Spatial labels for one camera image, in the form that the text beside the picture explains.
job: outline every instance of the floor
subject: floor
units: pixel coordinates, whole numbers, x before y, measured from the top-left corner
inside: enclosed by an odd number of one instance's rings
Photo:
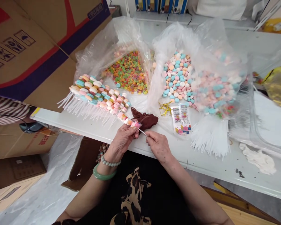
[[[52,224],[77,194],[60,184],[68,179],[82,137],[62,133],[49,154],[42,155],[47,173],[8,209],[0,213],[0,225]],[[213,186],[214,178],[191,170],[188,173],[205,186]],[[281,222],[281,200],[228,182],[219,184]]]

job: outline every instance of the striped sleeve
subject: striped sleeve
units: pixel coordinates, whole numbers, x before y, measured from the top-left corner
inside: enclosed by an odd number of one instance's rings
[[[0,97],[0,125],[18,122],[20,119],[24,119],[28,113],[28,105],[15,102],[14,100],[8,98]]]

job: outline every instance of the hand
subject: hand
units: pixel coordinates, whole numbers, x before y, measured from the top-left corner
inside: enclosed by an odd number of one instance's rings
[[[146,131],[146,142],[151,147],[154,156],[158,159],[161,164],[171,162],[174,158],[168,143],[166,136],[154,132]]]
[[[115,138],[112,140],[104,158],[108,162],[119,162],[124,153],[128,150],[134,138],[138,138],[138,129],[136,127],[130,127],[129,125],[123,124],[118,129]]]

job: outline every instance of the cardboard box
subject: cardboard box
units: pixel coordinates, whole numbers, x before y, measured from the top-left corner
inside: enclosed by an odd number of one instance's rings
[[[69,179],[62,183],[72,191],[79,191],[93,174],[102,142],[83,137]]]
[[[47,153],[57,136],[24,133],[18,124],[0,126],[0,159]]]
[[[110,19],[106,1],[0,0],[0,96],[61,112],[76,51]]]
[[[44,174],[39,155],[0,159],[0,212],[9,207]]]

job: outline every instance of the green jade bangle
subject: green jade bangle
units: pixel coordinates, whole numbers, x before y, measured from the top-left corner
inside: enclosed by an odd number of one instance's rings
[[[102,174],[99,174],[99,173],[97,172],[97,167],[98,167],[98,165],[99,165],[99,164],[97,164],[97,165],[94,167],[94,169],[93,169],[93,175],[94,175],[94,177],[97,178],[98,180],[103,180],[103,181],[105,181],[105,180],[110,180],[111,178],[113,178],[113,177],[115,176],[116,171],[114,171],[114,172],[113,172],[112,174],[110,174],[110,175],[102,175]]]

